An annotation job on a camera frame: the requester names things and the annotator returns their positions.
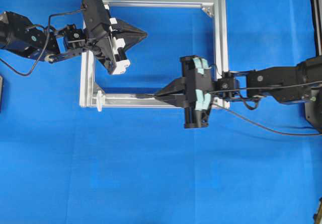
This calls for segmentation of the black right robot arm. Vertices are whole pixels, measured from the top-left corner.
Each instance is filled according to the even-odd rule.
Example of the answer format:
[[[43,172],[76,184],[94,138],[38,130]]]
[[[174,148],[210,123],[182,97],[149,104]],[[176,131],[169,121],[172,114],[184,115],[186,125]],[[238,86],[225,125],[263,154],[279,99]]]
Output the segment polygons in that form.
[[[153,97],[183,108],[185,128],[204,128],[214,99],[242,102],[249,110],[273,97],[284,105],[304,104],[305,119],[321,134],[321,57],[309,58],[296,66],[263,70],[227,71],[213,80],[207,60],[196,55],[181,57],[182,77],[173,80]]]

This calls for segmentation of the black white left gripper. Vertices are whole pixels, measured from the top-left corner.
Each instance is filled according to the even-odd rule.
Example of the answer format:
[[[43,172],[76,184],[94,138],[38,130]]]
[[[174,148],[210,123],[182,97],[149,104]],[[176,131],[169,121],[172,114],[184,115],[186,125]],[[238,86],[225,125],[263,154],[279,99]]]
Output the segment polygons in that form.
[[[124,74],[130,65],[124,51],[141,42],[148,34],[121,19],[110,18],[110,23],[108,35],[100,40],[93,37],[93,54],[109,74]]]

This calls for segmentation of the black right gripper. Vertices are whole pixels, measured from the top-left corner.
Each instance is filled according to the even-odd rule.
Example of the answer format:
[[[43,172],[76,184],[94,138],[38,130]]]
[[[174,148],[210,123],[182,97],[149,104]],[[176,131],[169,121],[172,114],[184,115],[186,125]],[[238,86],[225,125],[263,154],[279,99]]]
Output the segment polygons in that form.
[[[180,58],[181,78],[174,79],[154,98],[169,105],[184,108],[185,128],[208,127],[214,96],[212,67],[208,61],[196,55]]]

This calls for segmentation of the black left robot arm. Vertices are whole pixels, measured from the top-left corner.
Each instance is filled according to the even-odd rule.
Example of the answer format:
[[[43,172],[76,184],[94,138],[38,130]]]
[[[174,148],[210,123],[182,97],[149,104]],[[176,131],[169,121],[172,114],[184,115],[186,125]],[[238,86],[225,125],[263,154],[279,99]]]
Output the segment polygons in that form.
[[[75,24],[57,30],[51,24],[46,27],[33,24],[23,15],[5,11],[1,14],[1,50],[31,59],[34,63],[26,73],[17,71],[3,59],[1,63],[14,73],[27,77],[40,61],[53,64],[91,52],[109,74],[123,74],[130,66],[125,52],[148,34],[121,19],[108,19],[108,32],[97,39],[88,29],[79,29]]]

